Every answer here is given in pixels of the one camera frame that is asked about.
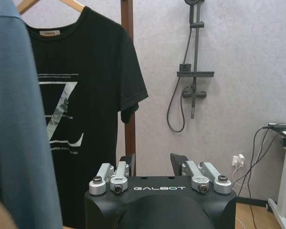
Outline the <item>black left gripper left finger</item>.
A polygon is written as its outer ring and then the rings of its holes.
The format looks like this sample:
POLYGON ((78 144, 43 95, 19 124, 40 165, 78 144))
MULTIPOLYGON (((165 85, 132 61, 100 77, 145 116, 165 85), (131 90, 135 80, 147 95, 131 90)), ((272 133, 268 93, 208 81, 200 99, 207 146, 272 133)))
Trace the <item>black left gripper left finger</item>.
POLYGON ((107 191, 120 195, 128 188, 128 177, 134 175, 135 154, 122 156, 114 169, 110 163, 102 163, 96 176, 89 182, 89 193, 93 196, 100 196, 107 191))

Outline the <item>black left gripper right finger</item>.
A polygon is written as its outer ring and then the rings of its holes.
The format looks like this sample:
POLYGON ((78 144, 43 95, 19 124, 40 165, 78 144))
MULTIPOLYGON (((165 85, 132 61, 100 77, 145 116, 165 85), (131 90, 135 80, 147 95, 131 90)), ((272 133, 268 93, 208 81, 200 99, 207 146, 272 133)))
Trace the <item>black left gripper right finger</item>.
POLYGON ((191 188, 201 194, 208 192, 210 184, 213 190, 222 195, 232 192, 232 182, 221 174, 210 162, 200 162, 198 165, 186 156, 171 153, 170 160, 176 176, 187 176, 191 179, 191 188))

